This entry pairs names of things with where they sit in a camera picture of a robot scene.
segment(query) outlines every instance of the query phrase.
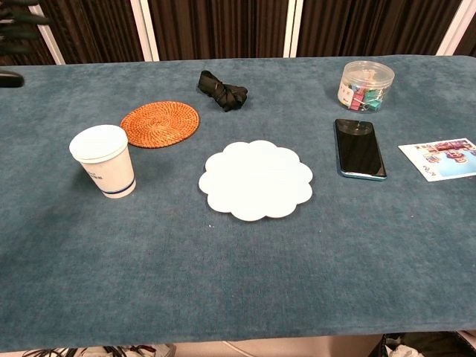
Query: clear plastic jar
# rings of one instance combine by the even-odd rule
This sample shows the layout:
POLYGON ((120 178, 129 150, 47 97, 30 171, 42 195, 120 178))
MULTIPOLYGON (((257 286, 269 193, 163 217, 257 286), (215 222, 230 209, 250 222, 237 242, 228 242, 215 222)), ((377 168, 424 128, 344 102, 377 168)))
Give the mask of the clear plastic jar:
POLYGON ((337 97, 350 110, 376 112, 380 110, 394 77, 395 73, 381 63, 347 63, 337 97))

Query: curtain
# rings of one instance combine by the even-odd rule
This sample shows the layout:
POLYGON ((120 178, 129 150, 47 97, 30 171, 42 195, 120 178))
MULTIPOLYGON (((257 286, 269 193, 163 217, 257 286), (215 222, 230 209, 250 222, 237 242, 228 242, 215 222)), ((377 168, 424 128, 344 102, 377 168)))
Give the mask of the curtain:
POLYGON ((476 57, 476 15, 473 16, 454 54, 476 57))
POLYGON ((461 0, 304 0, 297 55, 436 54, 461 0))
POLYGON ((282 57, 288 0, 149 0, 161 60, 282 57))
POLYGON ((41 7, 66 63, 144 60, 129 0, 47 0, 41 7))

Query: photo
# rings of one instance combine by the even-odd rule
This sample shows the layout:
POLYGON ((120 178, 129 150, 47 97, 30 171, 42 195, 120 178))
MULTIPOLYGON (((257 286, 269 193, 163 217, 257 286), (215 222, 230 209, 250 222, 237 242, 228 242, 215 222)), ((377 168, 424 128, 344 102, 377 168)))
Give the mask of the photo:
POLYGON ((476 175, 476 146, 466 138, 399 148, 428 181, 476 175))

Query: rattan coaster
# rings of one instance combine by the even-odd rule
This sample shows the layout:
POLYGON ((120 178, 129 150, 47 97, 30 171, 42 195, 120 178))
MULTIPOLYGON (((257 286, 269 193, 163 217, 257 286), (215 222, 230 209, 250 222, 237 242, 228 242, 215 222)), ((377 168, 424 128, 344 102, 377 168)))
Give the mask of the rattan coaster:
POLYGON ((129 144, 168 147, 189 138, 199 127, 199 113, 181 102, 154 102, 130 112, 120 123, 129 144))

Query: smartphone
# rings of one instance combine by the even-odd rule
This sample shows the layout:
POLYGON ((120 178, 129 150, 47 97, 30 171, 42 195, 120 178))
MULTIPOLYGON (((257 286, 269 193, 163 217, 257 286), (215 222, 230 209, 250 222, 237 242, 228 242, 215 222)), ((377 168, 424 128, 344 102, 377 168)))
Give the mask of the smartphone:
POLYGON ((372 123, 336 119, 335 133, 342 175, 377 181, 387 178, 372 123))

